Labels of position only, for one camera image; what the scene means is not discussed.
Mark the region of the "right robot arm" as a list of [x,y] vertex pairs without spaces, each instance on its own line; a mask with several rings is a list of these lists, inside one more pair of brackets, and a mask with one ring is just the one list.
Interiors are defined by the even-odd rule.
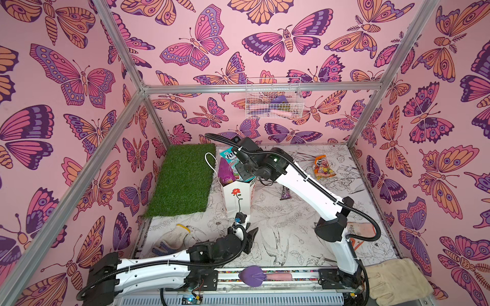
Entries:
[[308,175],[293,157],[274,147],[263,150],[249,138],[233,144],[232,152],[254,176],[277,182],[294,192],[320,215],[316,235],[330,244],[337,267],[345,274],[359,271],[357,256],[347,238],[348,207],[352,201],[334,195]]

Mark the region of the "orange lemon candy bag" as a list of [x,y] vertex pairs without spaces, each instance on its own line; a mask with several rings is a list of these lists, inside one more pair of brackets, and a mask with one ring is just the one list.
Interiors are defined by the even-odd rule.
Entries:
[[315,158],[313,171],[317,180],[336,176],[336,173],[330,167],[326,155],[317,156]]

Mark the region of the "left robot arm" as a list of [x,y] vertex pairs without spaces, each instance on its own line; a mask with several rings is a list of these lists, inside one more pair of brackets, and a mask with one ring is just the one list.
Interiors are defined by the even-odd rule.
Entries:
[[170,255],[120,258],[110,252],[89,269],[88,284],[76,296],[83,305],[110,305],[116,298],[147,289],[179,289],[250,253],[259,229],[235,224],[225,237],[200,242]]

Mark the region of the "brown chocolate candy packet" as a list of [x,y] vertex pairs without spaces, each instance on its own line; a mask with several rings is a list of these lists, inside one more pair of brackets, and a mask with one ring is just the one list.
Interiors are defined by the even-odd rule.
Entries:
[[292,195],[290,189],[286,186],[283,186],[280,200],[289,200],[291,198]]

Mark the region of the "purple blackcurrant candy bag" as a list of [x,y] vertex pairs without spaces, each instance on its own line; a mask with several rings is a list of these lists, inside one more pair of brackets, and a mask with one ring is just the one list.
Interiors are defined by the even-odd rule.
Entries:
[[236,181],[236,177],[233,173],[232,167],[225,158],[220,158],[218,179],[222,186],[229,185]]

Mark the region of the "teal mint candy bag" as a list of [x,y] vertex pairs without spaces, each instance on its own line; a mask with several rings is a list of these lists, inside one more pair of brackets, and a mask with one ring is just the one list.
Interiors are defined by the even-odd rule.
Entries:
[[232,148],[228,148],[226,150],[221,150],[219,155],[226,160],[228,165],[230,166],[232,173],[239,182],[251,182],[255,179],[251,173],[247,172],[244,166],[241,164],[240,160],[236,157],[236,155],[232,152]]

